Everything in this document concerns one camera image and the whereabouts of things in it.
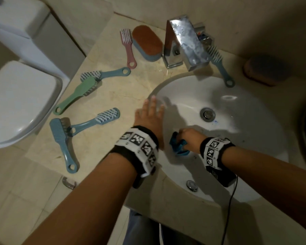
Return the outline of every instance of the hand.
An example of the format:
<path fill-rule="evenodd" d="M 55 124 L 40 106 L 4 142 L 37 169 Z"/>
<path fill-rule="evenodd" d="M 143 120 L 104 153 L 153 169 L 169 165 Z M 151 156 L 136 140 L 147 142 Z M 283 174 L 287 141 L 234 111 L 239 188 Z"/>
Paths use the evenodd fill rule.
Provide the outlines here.
<path fill-rule="evenodd" d="M 150 129 L 159 141 L 159 148 L 164 149 L 163 142 L 163 115 L 164 115 L 164 105 L 160 106 L 158 113 L 156 113 L 156 97 L 153 95 L 151 98 L 151 107 L 148 108 L 148 99 L 144 101 L 142 109 L 137 109 L 135 111 L 135 125 L 141 125 Z"/>
<path fill-rule="evenodd" d="M 177 143 L 180 142 L 180 140 L 185 139 L 187 144 L 183 147 L 183 149 L 199 154 L 199 148 L 201 146 L 201 143 L 206 138 L 208 137 L 193 128 L 184 128 L 179 130 L 179 134 L 177 136 Z"/>

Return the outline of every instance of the white sink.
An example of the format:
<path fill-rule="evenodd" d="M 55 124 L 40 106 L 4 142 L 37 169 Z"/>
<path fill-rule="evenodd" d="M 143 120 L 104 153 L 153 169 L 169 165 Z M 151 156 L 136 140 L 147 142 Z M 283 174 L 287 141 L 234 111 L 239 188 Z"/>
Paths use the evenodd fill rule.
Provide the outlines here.
<path fill-rule="evenodd" d="M 152 94 L 166 106 L 163 122 L 165 150 L 159 152 L 159 164 L 177 185 L 205 200 L 222 206 L 228 204 L 234 184 L 223 187 L 204 167 L 200 155 L 176 156 L 169 145 L 174 131 L 193 127 L 207 136 L 230 139 L 245 149 L 268 154 L 288 162 L 285 134 L 281 125 L 265 105 L 239 86 L 227 88 L 216 77 L 186 76 L 159 85 Z M 212 122 L 205 122 L 200 111 L 211 108 Z M 199 190 L 191 192 L 188 180 L 195 181 Z M 260 198 L 239 178 L 234 200 L 248 202 Z"/>

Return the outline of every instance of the forearm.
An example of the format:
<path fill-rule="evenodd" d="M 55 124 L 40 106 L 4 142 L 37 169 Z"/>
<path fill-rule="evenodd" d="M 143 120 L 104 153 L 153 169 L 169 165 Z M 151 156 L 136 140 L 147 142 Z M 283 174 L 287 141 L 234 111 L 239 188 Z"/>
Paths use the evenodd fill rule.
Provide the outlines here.
<path fill-rule="evenodd" d="M 306 171 L 271 156 L 228 148 L 222 163 L 306 228 Z"/>
<path fill-rule="evenodd" d="M 136 175 L 123 156 L 108 155 L 23 244 L 106 244 Z"/>

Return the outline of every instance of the toilet seat lid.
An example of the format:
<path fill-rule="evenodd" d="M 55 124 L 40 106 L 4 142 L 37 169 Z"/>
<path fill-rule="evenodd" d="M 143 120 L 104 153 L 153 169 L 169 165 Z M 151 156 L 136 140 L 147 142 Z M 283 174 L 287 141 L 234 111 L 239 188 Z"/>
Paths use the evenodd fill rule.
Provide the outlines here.
<path fill-rule="evenodd" d="M 61 80 L 17 61 L 0 69 L 0 143 L 31 131 L 61 91 Z"/>

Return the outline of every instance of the cable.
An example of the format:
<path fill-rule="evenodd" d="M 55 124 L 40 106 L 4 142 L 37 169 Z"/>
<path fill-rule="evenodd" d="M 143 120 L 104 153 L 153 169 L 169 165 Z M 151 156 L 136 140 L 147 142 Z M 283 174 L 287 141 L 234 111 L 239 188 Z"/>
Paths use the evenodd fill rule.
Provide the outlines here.
<path fill-rule="evenodd" d="M 238 176 L 237 176 L 237 178 L 236 178 L 235 189 L 233 190 L 232 195 L 231 195 L 231 197 L 230 197 L 230 199 L 229 199 L 227 221 L 225 222 L 225 227 L 224 227 L 224 231 L 223 231 L 223 236 L 222 236 L 221 245 L 223 245 L 224 239 L 225 239 L 225 235 L 227 234 L 227 228 L 228 228 L 229 217 L 230 217 L 230 206 L 231 206 L 232 198 L 233 198 L 233 196 L 234 196 L 234 194 L 235 194 L 235 191 L 236 191 L 236 189 L 237 189 L 237 184 L 238 184 Z"/>

